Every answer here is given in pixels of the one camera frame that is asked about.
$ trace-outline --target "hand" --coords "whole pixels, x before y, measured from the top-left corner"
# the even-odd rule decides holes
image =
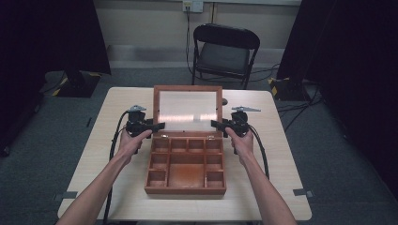
[[[253,156],[253,133],[249,130],[244,137],[239,137],[234,130],[227,127],[225,132],[231,137],[231,144],[237,149],[240,163]]]
[[[125,165],[131,162],[131,157],[141,148],[143,139],[148,137],[152,133],[152,130],[146,130],[136,137],[131,137],[124,127],[120,136],[119,150],[116,155],[123,157]]]

